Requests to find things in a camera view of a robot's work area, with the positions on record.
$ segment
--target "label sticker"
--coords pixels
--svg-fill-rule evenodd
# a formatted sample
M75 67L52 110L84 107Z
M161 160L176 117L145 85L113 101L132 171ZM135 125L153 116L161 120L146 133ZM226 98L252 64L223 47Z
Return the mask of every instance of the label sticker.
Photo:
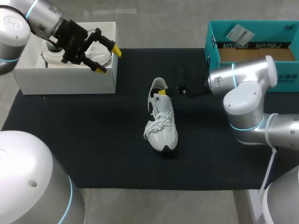
M254 35L255 34L251 31L245 29L239 24L236 24L235 27L227 34L226 38L244 46L254 37Z

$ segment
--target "white cable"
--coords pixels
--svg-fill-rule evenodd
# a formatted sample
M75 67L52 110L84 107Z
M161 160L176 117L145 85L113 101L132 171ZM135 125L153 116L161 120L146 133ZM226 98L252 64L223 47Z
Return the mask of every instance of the white cable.
M273 118L274 115L277 115L277 113L273 113L268 117L267 122L266 122L266 126L265 126L265 139L266 139L267 144L272 148L272 155L271 155L271 158L270 158L270 161L269 161L269 165L268 165L268 168L267 168L267 171L266 171L265 178L263 180L263 183L262 183L262 186L261 186L261 189L260 189L260 192L259 192L260 196L262 195L263 190L266 186L266 183L267 183L267 180L268 180L268 177L269 177L269 173L270 173L270 170L271 170L271 167L272 167L272 164L273 164L274 156L275 156L275 153L277 152L276 148L270 143L269 136L268 136L268 128L269 128L269 125L270 125L270 121L271 121L271 119Z

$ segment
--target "shoelace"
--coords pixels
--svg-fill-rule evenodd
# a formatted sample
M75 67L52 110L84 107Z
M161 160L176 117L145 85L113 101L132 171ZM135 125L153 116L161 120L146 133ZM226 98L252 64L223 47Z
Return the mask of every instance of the shoelace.
M145 130L143 133L143 137L147 139L146 132L148 130L151 131L161 131L163 127L165 126L171 126L171 121L169 119L170 115L173 113L172 108L168 113L158 113L156 110L153 110L151 115L153 115L155 121L153 121Z

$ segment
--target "black mat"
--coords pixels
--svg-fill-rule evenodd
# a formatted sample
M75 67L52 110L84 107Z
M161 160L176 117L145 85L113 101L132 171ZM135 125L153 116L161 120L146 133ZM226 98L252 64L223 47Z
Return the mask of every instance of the black mat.
M258 189L271 150L240 144L221 98L175 97L178 151L159 156L143 139L147 95L155 77L176 86L182 63L206 72L202 49L124 49L116 95L17 94L3 130L44 141L81 188ZM299 113L299 93L268 93L268 113ZM299 164L299 153L278 149L270 181Z

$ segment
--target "robotic arm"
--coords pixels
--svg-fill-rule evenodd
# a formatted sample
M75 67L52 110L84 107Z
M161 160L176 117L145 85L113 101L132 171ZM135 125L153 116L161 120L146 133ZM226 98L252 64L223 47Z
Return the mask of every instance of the robotic arm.
M201 91L196 90L197 95L207 92L225 95L224 109L241 143L299 149L299 114L263 112L265 93L276 86L277 79L274 60L266 56L263 60L219 68L205 80L189 83L201 86Z
M114 41L101 35L99 28L88 36L88 31L74 21L63 18L63 11L47 0L1 0L0 3L0 75L12 71L30 38L30 32L49 40L56 48L65 50L62 62L83 62L93 71L106 68L85 56L93 41L121 56Z

